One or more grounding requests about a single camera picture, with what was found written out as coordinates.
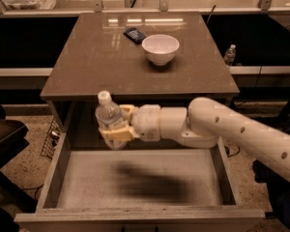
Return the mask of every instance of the plastic bottle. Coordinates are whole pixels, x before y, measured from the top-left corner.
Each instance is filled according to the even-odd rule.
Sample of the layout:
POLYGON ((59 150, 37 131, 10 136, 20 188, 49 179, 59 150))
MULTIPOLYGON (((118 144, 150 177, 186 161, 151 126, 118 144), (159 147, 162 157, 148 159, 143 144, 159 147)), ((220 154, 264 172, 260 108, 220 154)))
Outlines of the plastic bottle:
POLYGON ((226 49, 224 53, 223 60, 227 66, 232 66, 233 61, 236 56, 236 46, 234 44, 231 44, 229 48, 226 49))
MULTIPOLYGON (((99 105, 96 108, 96 118, 99 126, 104 130, 114 130, 123 127, 126 124, 122 116, 122 110, 117 103, 112 101, 108 91, 98 93, 99 105)), ((126 141, 104 140, 111 150, 121 150, 127 144, 126 141)))

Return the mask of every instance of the brown tabletop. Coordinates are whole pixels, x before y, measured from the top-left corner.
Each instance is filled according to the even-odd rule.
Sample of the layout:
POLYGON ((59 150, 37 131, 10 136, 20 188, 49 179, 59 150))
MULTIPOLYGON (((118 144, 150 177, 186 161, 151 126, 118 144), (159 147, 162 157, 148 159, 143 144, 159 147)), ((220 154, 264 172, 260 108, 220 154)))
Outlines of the brown tabletop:
POLYGON ((103 89, 138 97, 239 93, 197 12, 81 14, 41 96, 46 101, 95 101, 103 89), (142 46, 123 35, 130 27, 180 42, 167 68, 157 70, 142 46))

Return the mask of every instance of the speckled floor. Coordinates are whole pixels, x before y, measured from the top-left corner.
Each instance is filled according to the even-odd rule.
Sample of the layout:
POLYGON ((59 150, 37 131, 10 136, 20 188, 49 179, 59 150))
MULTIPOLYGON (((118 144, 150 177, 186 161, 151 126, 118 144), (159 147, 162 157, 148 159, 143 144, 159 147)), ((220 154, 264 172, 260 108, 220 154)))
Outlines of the speckled floor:
MULTIPOLYGON (((28 127, 29 132, 26 139, 30 142, 30 145, 1 170, 15 184, 22 189, 26 189, 29 195, 39 199, 41 190, 36 188, 44 183, 50 165, 50 160, 42 156, 42 149, 45 139, 48 137, 48 130, 53 117, 46 105, 10 105, 5 106, 5 108, 8 119, 22 121, 28 127)), ((268 105, 254 104, 253 108, 254 116, 258 116, 267 112, 279 112, 281 105, 269 107, 268 105)), ((250 110, 251 106, 249 104, 241 105, 240 112, 248 113, 250 110)), ((231 154, 237 152, 238 148, 232 142, 224 140, 224 143, 229 147, 231 154)), ((249 156, 245 150, 241 150, 239 154, 229 158, 229 161, 243 203, 251 208, 261 208, 265 212, 271 211, 266 186, 254 182, 254 174, 251 169, 254 158, 249 156)), ((8 211, 13 217, 15 214, 21 213, 14 199, 2 189, 0 189, 0 207, 8 211)), ((279 220, 273 218, 262 220, 248 231, 286 232, 289 230, 279 220)))

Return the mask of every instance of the open drawer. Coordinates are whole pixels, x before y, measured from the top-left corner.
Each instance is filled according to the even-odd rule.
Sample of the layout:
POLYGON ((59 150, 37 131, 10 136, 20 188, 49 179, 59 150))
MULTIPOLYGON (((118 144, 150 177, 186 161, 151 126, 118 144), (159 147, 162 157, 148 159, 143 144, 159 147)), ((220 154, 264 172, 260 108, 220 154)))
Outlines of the open drawer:
POLYGON ((248 231, 262 210, 242 205, 222 140, 213 149, 135 141, 103 145, 94 102, 75 102, 35 214, 15 221, 30 231, 248 231))

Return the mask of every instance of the water bottle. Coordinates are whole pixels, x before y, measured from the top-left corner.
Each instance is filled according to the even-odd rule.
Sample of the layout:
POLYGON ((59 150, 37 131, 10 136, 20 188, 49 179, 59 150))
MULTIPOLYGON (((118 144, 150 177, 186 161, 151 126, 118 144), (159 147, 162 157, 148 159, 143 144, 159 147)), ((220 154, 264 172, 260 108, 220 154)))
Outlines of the water bottle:
MULTIPOLYGON (((116 130, 126 125, 127 122, 122 116, 121 108, 112 100, 108 91, 100 91, 98 100, 96 118, 103 130, 116 130)), ((111 150, 121 150, 127 144, 126 141, 120 140, 105 139, 104 141, 111 150)))
POLYGON ((226 49, 224 53, 223 60, 227 66, 232 66, 233 61, 235 59, 236 55, 236 46, 234 44, 231 44, 229 48, 226 49))

